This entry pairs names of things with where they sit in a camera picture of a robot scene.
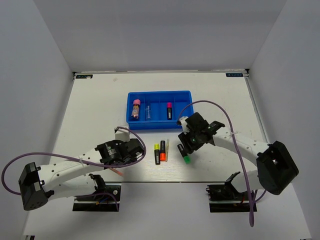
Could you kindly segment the slim pink highlighter pen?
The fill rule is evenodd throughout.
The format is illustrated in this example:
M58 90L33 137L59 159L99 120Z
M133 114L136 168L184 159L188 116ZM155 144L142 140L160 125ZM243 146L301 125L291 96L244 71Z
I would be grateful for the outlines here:
M111 170L112 172L114 172L114 173L116 173L117 175L119 175L119 176L123 176L123 173L122 172L120 172L120 171L118 171L118 170L116 170L116 169L114 169L114 168L109 168L109 170Z

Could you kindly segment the clear spray bottle blue cap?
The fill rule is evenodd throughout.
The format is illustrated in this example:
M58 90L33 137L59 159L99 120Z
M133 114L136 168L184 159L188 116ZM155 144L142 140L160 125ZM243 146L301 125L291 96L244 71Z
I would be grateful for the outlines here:
M152 108L151 108L151 102L148 101L145 104L145 120L151 121L152 120Z

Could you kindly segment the green highlighter black body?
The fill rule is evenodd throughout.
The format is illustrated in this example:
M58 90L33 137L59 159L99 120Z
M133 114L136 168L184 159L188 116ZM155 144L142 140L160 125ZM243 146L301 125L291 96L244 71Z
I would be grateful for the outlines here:
M187 154L184 146L183 146L182 144L178 144L178 145L177 145L177 148L178 148L178 150L179 150L179 152L180 152L180 154L181 154L184 162L185 162L186 164L190 164L191 160L190 160L190 157L189 157L189 155Z

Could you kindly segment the orange highlighter black body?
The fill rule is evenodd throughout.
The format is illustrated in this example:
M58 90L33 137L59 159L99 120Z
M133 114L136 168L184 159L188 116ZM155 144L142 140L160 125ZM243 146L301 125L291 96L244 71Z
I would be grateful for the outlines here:
M166 161L166 142L164 140L160 141L160 161Z

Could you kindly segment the pink highlighter black body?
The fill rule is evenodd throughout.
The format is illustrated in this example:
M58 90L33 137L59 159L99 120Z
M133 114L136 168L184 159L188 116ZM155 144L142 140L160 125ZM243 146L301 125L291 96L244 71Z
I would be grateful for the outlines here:
M168 120L172 120L172 103L171 102L168 102L166 104L166 113L167 113L167 119Z

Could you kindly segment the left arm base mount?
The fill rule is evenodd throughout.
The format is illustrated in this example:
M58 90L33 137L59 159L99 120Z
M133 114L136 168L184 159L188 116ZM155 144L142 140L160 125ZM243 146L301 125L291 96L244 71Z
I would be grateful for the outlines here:
M121 183L106 183L104 195L75 198L73 212L118 212L121 201Z

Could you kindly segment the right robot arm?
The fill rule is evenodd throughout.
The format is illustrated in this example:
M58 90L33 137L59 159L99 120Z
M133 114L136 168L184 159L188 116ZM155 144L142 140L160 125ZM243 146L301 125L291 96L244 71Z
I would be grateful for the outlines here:
M225 181L226 195L233 200L247 190L265 190L279 195L299 174L297 165L282 142L253 140L232 132L221 122L208 123L198 112L181 117L178 124L182 127L178 138L187 154L192 154L204 144L211 144L240 154L256 166L255 170L234 173Z

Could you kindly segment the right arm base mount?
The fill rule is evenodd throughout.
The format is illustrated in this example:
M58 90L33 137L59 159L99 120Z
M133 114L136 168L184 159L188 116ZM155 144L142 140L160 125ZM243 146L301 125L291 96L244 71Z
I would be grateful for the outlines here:
M209 211L211 213L249 213L248 192L237 192L224 184L207 185Z

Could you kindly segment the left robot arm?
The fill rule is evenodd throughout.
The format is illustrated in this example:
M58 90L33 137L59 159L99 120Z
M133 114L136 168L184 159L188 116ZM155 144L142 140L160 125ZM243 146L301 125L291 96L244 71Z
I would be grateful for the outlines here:
M132 166L145 153L145 145L131 138L127 142L107 141L78 157L54 164L28 163L18 180L23 208L32 211L48 201L68 197L99 200L107 196L114 200L113 191L106 187L98 172Z

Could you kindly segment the yellow highlighter black body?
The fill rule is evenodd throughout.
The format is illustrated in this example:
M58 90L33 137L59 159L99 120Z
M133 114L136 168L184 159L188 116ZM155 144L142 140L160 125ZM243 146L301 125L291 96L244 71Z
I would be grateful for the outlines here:
M160 165L160 145L158 143L154 144L154 160L156 165Z

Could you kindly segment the pink-capped marker tube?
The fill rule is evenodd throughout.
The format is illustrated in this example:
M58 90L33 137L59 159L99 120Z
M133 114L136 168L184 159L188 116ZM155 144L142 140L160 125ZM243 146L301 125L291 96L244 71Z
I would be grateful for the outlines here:
M133 107L132 107L132 112L131 112L131 118L133 120L139 119L140 107L141 107L141 101L139 99L135 99L133 101Z

